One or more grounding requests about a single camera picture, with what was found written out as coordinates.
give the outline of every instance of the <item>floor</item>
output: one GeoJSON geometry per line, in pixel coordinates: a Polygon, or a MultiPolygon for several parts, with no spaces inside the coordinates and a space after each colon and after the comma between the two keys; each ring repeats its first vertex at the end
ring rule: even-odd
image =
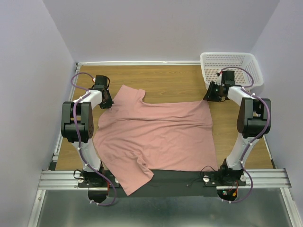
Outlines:
{"type": "MultiPolygon", "coordinates": [[[[110,94],[115,97],[124,84],[146,91],[146,103],[176,103],[201,100],[205,93],[201,67],[190,66],[82,66],[81,72],[105,75],[110,78],[110,94]]],[[[86,75],[80,75],[78,86],[91,87],[93,82],[86,75]]],[[[84,91],[75,89],[73,100],[83,95],[84,91]]],[[[217,154],[218,167],[230,154],[237,139],[236,121],[239,107],[233,101],[209,103],[213,119],[213,137],[217,154]]],[[[98,128],[98,119],[105,110],[96,107],[93,110],[94,130],[98,128]]],[[[248,169],[272,168],[264,140],[261,139],[249,156],[248,169]]],[[[56,170],[82,169],[82,163],[76,149],[63,139],[56,170]]]]}

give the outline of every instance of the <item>pink towel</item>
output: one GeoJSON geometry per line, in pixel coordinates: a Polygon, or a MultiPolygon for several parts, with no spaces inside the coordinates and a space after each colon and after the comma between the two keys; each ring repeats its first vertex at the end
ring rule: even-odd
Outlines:
{"type": "Polygon", "coordinates": [[[148,104],[144,95],[144,90],[122,85],[112,108],[101,115],[93,139],[125,193],[149,182],[150,169],[217,170],[208,103],[148,104]]]}

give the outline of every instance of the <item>wooden tabletop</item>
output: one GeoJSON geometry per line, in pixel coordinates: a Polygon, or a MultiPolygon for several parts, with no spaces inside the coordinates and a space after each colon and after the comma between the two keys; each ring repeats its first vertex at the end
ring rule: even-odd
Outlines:
{"type": "MultiPolygon", "coordinates": [[[[146,103],[192,102],[203,99],[206,94],[201,67],[190,66],[81,66],[81,72],[92,76],[105,75],[110,78],[109,91],[115,97],[122,85],[146,91],[146,103]]],[[[77,85],[91,87],[93,82],[87,75],[78,77],[77,85]]],[[[75,89],[73,100],[84,94],[75,89]]],[[[233,101],[209,102],[213,119],[213,137],[218,167],[230,154],[238,136],[236,122],[239,107],[233,101]]],[[[98,129],[99,117],[105,110],[93,110],[94,131],[98,129]]],[[[261,139],[252,150],[247,162],[248,169],[272,168],[264,140],[261,139]]],[[[56,170],[82,169],[77,150],[63,139],[56,170]]]]}

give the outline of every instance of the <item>white frame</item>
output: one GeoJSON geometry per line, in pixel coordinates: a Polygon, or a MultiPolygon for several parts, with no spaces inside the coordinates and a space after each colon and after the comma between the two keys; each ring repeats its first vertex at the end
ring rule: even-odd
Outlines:
{"type": "MultiPolygon", "coordinates": [[[[77,63],[75,73],[80,71],[82,65],[98,66],[98,65],[200,65],[199,61],[100,61],[100,62],[80,62],[77,63]]],[[[72,101],[75,87],[71,88],[69,101],[72,101]]],[[[56,162],[59,156],[62,135],[59,132],[56,147],[53,152],[53,162],[56,162]]],[[[264,136],[264,141],[267,147],[270,158],[272,156],[264,136]]],[[[291,220],[293,227],[302,227],[302,221],[298,213],[297,206],[292,199],[289,188],[291,188],[287,172],[284,169],[258,169],[248,170],[254,179],[254,188],[280,188],[281,194],[286,205],[286,209],[291,220]]],[[[247,186],[250,187],[250,181],[247,177],[247,186]]],[[[217,189],[226,189],[229,187],[217,187],[217,189]]],[[[78,182],[73,178],[73,171],[43,171],[39,181],[39,186],[36,193],[35,202],[32,208],[31,216],[29,219],[28,227],[36,227],[38,224],[40,212],[42,209],[46,190],[88,190],[78,188],[78,182]]],[[[107,188],[95,188],[90,190],[107,190],[107,188]]]]}

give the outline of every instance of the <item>brown wood surface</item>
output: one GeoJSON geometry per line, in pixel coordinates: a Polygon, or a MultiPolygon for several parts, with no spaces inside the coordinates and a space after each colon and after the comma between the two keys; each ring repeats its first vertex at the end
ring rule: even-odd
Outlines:
{"type": "MultiPolygon", "coordinates": [[[[146,103],[176,103],[201,100],[205,93],[200,66],[82,66],[81,72],[93,76],[105,75],[110,78],[110,94],[115,97],[124,84],[146,91],[146,103]]],[[[91,87],[93,82],[87,75],[78,77],[77,85],[91,87]]],[[[75,89],[73,100],[83,95],[84,91],[75,89]]],[[[230,154],[237,139],[236,121],[239,107],[233,101],[209,103],[213,118],[213,136],[218,166],[230,154]]],[[[94,130],[98,128],[98,119],[104,110],[93,110],[94,130]]],[[[266,145],[260,140],[249,156],[248,169],[272,168],[266,145]]],[[[76,149],[63,139],[56,170],[82,169],[76,149]]]]}

